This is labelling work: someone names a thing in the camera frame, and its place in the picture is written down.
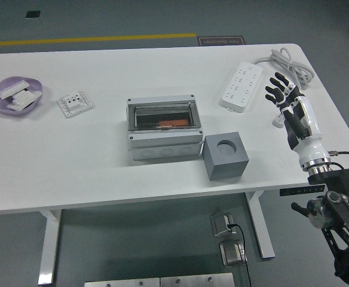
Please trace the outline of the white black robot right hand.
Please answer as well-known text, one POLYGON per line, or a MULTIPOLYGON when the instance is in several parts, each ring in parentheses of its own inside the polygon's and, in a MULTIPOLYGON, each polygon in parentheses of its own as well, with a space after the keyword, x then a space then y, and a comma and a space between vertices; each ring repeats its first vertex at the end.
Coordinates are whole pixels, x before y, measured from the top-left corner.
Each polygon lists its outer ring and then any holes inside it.
POLYGON ((299 156, 301 169, 309 175, 330 171, 330 155, 322 145, 322 133, 308 98, 287 77, 276 72, 266 86, 265 98, 280 110, 287 141, 299 156))

